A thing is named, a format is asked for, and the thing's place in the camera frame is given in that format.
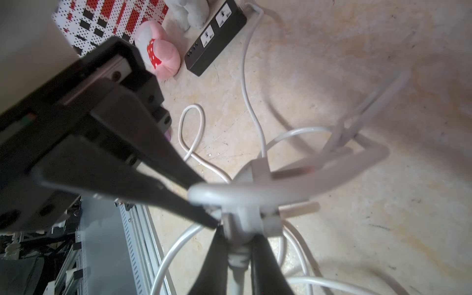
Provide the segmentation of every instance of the red polka dot fabric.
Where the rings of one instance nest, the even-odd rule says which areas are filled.
[[[60,0],[52,19],[79,56],[111,36],[134,42],[142,22],[162,24],[168,7],[164,0]]]
[[[151,60],[151,63],[154,66],[154,68],[156,68],[158,65],[160,65],[162,63],[162,61],[154,55],[154,41],[156,41],[156,40],[151,39],[151,41],[149,41],[149,45],[147,47],[147,50],[148,50],[148,54],[149,54],[149,59]]]

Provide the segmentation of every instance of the power strip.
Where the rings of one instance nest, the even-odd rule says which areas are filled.
[[[200,76],[244,27],[247,18],[234,0],[227,0],[185,54],[187,69]]]

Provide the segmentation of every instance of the white power cord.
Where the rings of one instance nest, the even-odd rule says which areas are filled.
[[[251,115],[251,118],[256,126],[256,131],[259,135],[260,141],[261,141],[261,153],[259,154],[259,157],[266,157],[267,156],[267,150],[273,147],[276,143],[283,141],[287,138],[290,138],[292,136],[296,136],[299,134],[305,134],[305,133],[313,133],[313,132],[319,132],[319,131],[327,131],[327,132],[332,132],[332,136],[328,140],[328,142],[325,145],[326,150],[333,150],[336,148],[336,145],[339,145],[340,142],[346,143],[348,140],[351,138],[354,138],[356,135],[357,131],[366,123],[366,121],[372,119],[374,116],[378,114],[378,112],[384,107],[389,100],[392,98],[392,96],[398,92],[401,87],[406,83],[406,81],[409,78],[409,72],[408,73],[402,73],[399,75],[399,78],[397,78],[394,83],[388,87],[382,87],[382,89],[377,89],[371,96],[369,96],[359,107],[357,107],[354,111],[349,112],[345,116],[343,116],[337,123],[336,126],[330,126],[330,127],[305,127],[305,128],[299,128],[299,129],[294,129],[291,131],[288,131],[282,135],[279,135],[276,137],[274,140],[272,140],[269,144],[266,144],[265,136],[264,136],[264,131],[261,127],[260,122],[258,121],[254,110],[251,106],[251,103],[249,101],[249,97],[247,95],[247,89],[246,89],[246,83],[245,83],[245,75],[244,75],[244,62],[245,62],[245,57],[247,53],[247,49],[249,47],[249,43],[251,40],[251,37],[262,20],[262,17],[264,15],[264,11],[257,5],[253,3],[247,3],[247,6],[250,6],[253,8],[256,12],[259,13],[259,16],[256,19],[256,22],[254,25],[251,27],[248,36],[246,38],[246,41],[243,46],[243,54],[242,54],[242,60],[241,60],[241,88],[243,92],[243,98],[244,102],[246,104],[246,107],[249,111],[249,114]],[[383,91],[383,94],[379,99],[376,101],[375,98],[378,96],[380,91]],[[364,111],[371,105],[375,105],[373,108],[369,108],[368,111],[366,112],[367,114],[364,115]],[[189,111],[191,108],[195,108],[198,110],[200,114],[200,126],[199,130],[197,133],[197,136],[192,143],[192,146],[189,148],[183,138],[182,138],[182,125],[184,121],[185,114],[187,111]],[[344,127],[344,122],[346,119],[351,118],[352,116],[359,115],[359,119],[354,122],[350,128],[348,128],[348,132],[344,132],[345,127]],[[182,116],[180,118],[179,122],[179,129],[178,129],[178,140],[179,143],[182,147],[182,149],[187,153],[184,157],[184,160],[187,160],[190,156],[193,157],[195,160],[197,160],[199,163],[201,163],[203,166],[206,168],[210,169],[211,171],[215,172],[217,175],[219,175],[225,182],[230,183],[231,178],[221,169],[218,167],[208,163],[207,161],[203,160],[200,158],[197,154],[194,153],[195,148],[197,147],[198,143],[201,140],[202,134],[203,134],[203,127],[204,127],[204,114],[203,114],[203,109],[196,104],[190,105],[184,109],[182,112]],[[358,137],[361,137],[364,142],[368,141],[366,138],[363,136],[358,135]],[[338,153],[334,153],[334,157],[340,157],[344,154],[346,154],[348,149],[339,149]],[[160,289],[162,287],[162,283],[164,281],[165,275],[167,270],[169,269],[169,265],[174,259],[174,257],[177,255],[177,253],[180,251],[180,249],[187,243],[194,235],[196,235],[198,232],[202,230],[202,226],[198,224],[193,224],[191,227],[189,227],[178,239],[177,241],[172,245],[170,248],[169,252],[166,254],[164,259],[162,260],[162,263],[159,267],[158,273],[156,275],[156,278],[154,280],[154,283],[152,285],[151,289],[151,295],[158,295],[160,292]],[[305,255],[303,253],[303,250],[298,243],[297,239],[295,236],[287,229],[284,227],[284,236],[289,240],[291,245],[295,248],[295,252],[297,253],[300,263],[302,266],[303,273],[305,275],[309,275],[309,270],[308,270],[308,265],[307,261],[305,258]],[[277,262],[279,266],[281,266],[282,261],[283,261],[283,256],[284,256],[284,250],[285,250],[285,240],[283,237],[279,240],[279,251],[277,255]],[[298,283],[304,283],[307,284],[307,295],[312,294],[312,288],[311,285],[319,285],[323,287],[329,287],[341,291],[346,291],[355,295],[379,295],[373,291],[370,291],[368,289],[358,287],[356,285],[348,284],[348,283],[342,283],[338,282],[335,280],[330,280],[330,279],[325,279],[325,278],[318,278],[318,277],[293,277],[293,278],[287,278],[287,281],[291,284],[298,284]]]
[[[297,239],[289,231],[285,226],[283,229],[284,236],[287,240],[292,244],[293,248],[295,249],[296,254],[298,255],[298,259],[300,259],[300,264],[302,266],[302,271],[305,276],[310,275],[310,271],[308,270],[308,264],[306,263],[305,254],[303,253],[302,247],[299,245]],[[313,295],[313,288],[310,284],[306,284],[306,295]]]
[[[180,237],[178,237],[160,263],[156,278],[152,284],[152,289],[150,292],[151,295],[158,295],[160,293],[160,288],[162,287],[162,283],[164,282],[164,278],[166,276],[167,270],[169,269],[170,263],[172,260],[174,260],[180,249],[182,249],[182,247],[202,229],[203,226],[199,224],[192,224],[186,231],[183,232],[183,234],[180,235]]]
[[[262,20],[262,17],[264,16],[264,10],[260,8],[257,5],[254,5],[252,3],[247,3],[247,6],[252,7],[257,13],[259,13],[259,16],[256,19],[256,22],[254,25],[251,27],[249,30],[249,33],[247,34],[246,41],[244,43],[243,47],[243,55],[241,58],[241,89],[243,91],[243,98],[244,98],[244,103],[246,104],[247,110],[249,111],[249,114],[251,115],[251,119],[253,119],[254,125],[256,126],[256,131],[257,134],[259,135],[259,139],[261,140],[261,154],[262,157],[267,157],[267,147],[266,147],[266,141],[265,141],[265,136],[264,136],[264,131],[261,127],[261,124],[259,123],[259,120],[257,119],[256,114],[254,113],[253,107],[251,106],[251,102],[249,101],[249,97],[247,96],[247,90],[246,90],[246,77],[244,74],[244,62],[246,61],[246,53],[247,49],[249,47],[249,43],[251,42],[251,37],[254,34],[254,31],[256,30],[257,26]]]
[[[333,279],[327,278],[318,278],[318,277],[291,277],[287,278],[287,282],[290,284],[311,284],[318,285],[322,287],[328,287],[331,289],[336,289],[344,292],[349,292],[354,295],[380,295],[369,289],[359,287],[349,283],[338,282]]]
[[[188,148],[188,146],[184,142],[184,138],[182,136],[182,125],[184,124],[185,114],[190,109],[196,109],[198,111],[198,113],[200,114],[200,126],[198,127],[198,133],[197,133],[197,136],[194,139],[194,143],[192,143],[192,146],[190,148]],[[186,107],[184,109],[184,111],[182,112],[182,115],[180,116],[180,121],[178,123],[178,142],[180,143],[180,146],[182,147],[182,149],[187,153],[184,157],[184,161],[187,161],[187,159],[190,156],[192,156],[192,158],[194,158],[200,164],[205,166],[205,168],[210,169],[211,171],[215,172],[219,177],[221,177],[224,181],[226,181],[227,183],[230,183],[231,178],[228,176],[228,174],[226,174],[226,172],[224,172],[220,168],[216,167],[215,165],[210,164],[209,162],[202,159],[199,155],[194,153],[195,148],[197,147],[197,145],[200,143],[200,141],[202,139],[203,127],[204,126],[205,126],[205,115],[203,113],[203,109],[202,109],[201,106],[199,106],[198,104],[191,104],[191,105],[189,105],[188,107]]]

